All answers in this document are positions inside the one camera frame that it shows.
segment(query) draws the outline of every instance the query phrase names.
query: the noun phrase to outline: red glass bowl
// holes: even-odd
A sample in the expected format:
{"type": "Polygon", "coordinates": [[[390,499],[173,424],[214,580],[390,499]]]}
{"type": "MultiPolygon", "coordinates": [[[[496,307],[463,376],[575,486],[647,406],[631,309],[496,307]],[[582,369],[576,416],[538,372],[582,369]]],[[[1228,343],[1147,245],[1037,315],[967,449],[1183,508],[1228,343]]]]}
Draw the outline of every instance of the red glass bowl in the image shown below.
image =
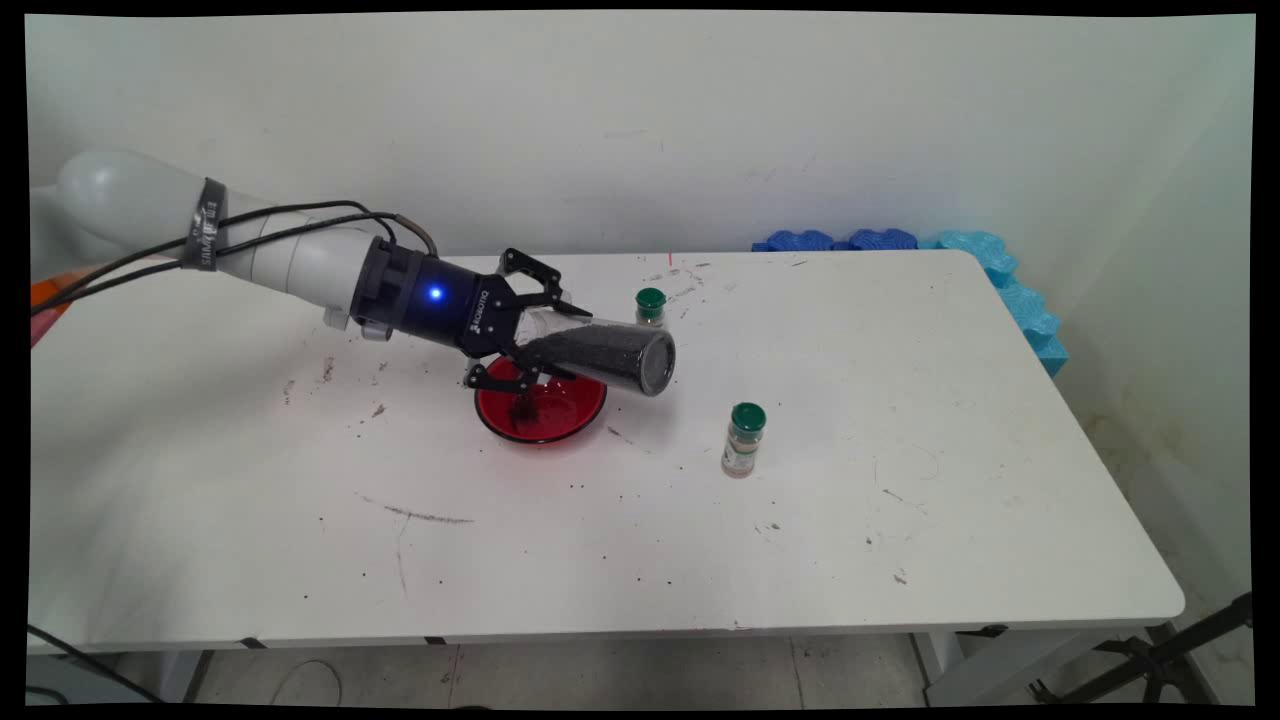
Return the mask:
{"type": "MultiPolygon", "coordinates": [[[[518,377],[511,359],[498,357],[489,374],[500,380],[518,377]]],[[[564,380],[552,378],[525,395],[476,391],[476,415],[495,434],[516,442],[544,443],[564,439],[581,430],[600,414],[607,388],[579,375],[564,380]]]]}

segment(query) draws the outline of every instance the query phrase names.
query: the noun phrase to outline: black cable on floor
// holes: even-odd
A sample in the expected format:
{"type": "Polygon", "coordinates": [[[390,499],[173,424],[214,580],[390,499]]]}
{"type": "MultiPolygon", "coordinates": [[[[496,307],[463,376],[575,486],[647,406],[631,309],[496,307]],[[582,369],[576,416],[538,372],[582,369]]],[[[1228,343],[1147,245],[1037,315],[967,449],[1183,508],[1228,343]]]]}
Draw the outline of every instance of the black cable on floor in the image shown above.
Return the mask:
{"type": "Polygon", "coordinates": [[[70,705],[69,702],[67,702],[67,696],[55,689],[41,688],[37,685],[27,685],[27,692],[31,694],[47,697],[49,700],[56,702],[58,705],[70,705]]]}
{"type": "Polygon", "coordinates": [[[93,670],[97,670],[99,674],[101,674],[104,678],[106,678],[109,680],[114,680],[115,683],[118,683],[120,685],[124,685],[125,688],[128,688],[128,689],[138,693],[140,696],[147,698],[148,701],[151,701],[151,702],[160,702],[160,703],[164,702],[163,700],[160,700],[159,697],[156,697],[155,693],[152,693],[151,691],[143,688],[142,685],[138,685],[133,680],[129,680],[124,675],[120,675],[115,670],[111,670],[106,665],[102,665],[101,662],[99,662],[97,660],[95,660],[91,655],[87,655],[84,652],[81,652],[81,651],[76,650],[69,643],[65,643],[65,642],[58,639],[56,637],[46,633],[45,630],[41,630],[40,628],[32,625],[31,623],[27,623],[27,633],[32,634],[32,635],[36,635],[37,638],[40,638],[40,639],[45,641],[46,643],[56,647],[58,650],[65,652],[67,655],[70,655],[76,660],[79,660],[81,662],[88,665],[93,670]]]}

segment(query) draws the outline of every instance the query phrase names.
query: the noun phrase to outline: foam block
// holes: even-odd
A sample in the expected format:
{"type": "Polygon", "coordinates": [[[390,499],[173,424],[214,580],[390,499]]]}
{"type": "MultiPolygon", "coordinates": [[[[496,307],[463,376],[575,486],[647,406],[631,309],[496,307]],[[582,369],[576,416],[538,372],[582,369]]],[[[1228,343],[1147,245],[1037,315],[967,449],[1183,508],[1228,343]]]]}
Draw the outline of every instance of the foam block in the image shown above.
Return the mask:
{"type": "Polygon", "coordinates": [[[991,278],[991,284],[1005,287],[1012,282],[1018,260],[1005,252],[1005,241],[989,232],[947,231],[934,236],[933,240],[940,249],[964,250],[977,258],[991,278]]]}
{"type": "Polygon", "coordinates": [[[860,229],[849,237],[849,250],[916,250],[915,236],[888,228],[884,232],[860,229]]]}
{"type": "Polygon", "coordinates": [[[1032,347],[1041,350],[1057,334],[1061,322],[1044,310],[1044,296],[1018,281],[996,290],[1032,347]]]}
{"type": "Polygon", "coordinates": [[[795,252],[806,250],[831,250],[836,241],[827,233],[804,231],[800,234],[778,231],[764,242],[753,242],[751,252],[795,252]]]}
{"type": "Polygon", "coordinates": [[[1041,359],[1041,365],[1044,366],[1044,370],[1051,378],[1056,375],[1057,372],[1062,369],[1062,365],[1066,365],[1066,361],[1071,357],[1066,354],[1066,348],[1062,347],[1062,342],[1056,337],[1048,338],[1044,347],[1036,351],[1036,356],[1041,359]]]}

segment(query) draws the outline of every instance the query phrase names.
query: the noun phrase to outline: jar lid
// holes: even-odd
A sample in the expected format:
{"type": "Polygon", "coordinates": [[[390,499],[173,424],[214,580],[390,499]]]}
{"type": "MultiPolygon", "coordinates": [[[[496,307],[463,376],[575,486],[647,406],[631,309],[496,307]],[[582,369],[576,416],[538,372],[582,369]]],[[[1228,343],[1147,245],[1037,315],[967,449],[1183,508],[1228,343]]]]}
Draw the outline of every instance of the jar lid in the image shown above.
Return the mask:
{"type": "Polygon", "coordinates": [[[636,306],[641,318],[660,318],[662,306],[667,304],[667,296],[655,287],[646,287],[636,293],[636,306]]]}
{"type": "Polygon", "coordinates": [[[739,402],[730,415],[733,427],[744,433],[758,433],[764,429],[764,409],[754,402],[739,402]]]}

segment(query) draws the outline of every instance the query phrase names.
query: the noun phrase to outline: glass jar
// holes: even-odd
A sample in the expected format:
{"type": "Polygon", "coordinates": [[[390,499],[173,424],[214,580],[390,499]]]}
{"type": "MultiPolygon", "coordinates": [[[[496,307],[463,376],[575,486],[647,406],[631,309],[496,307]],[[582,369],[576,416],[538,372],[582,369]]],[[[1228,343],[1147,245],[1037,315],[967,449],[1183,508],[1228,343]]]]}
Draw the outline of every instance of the glass jar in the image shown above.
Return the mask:
{"type": "Polygon", "coordinates": [[[650,328],[660,328],[664,313],[663,305],[667,296],[655,287],[646,287],[636,293],[636,324],[650,328]]]}
{"type": "Polygon", "coordinates": [[[730,413],[728,437],[721,468],[731,477],[745,478],[755,469],[755,451],[764,437],[764,409],[754,402],[739,402],[730,413]]]}

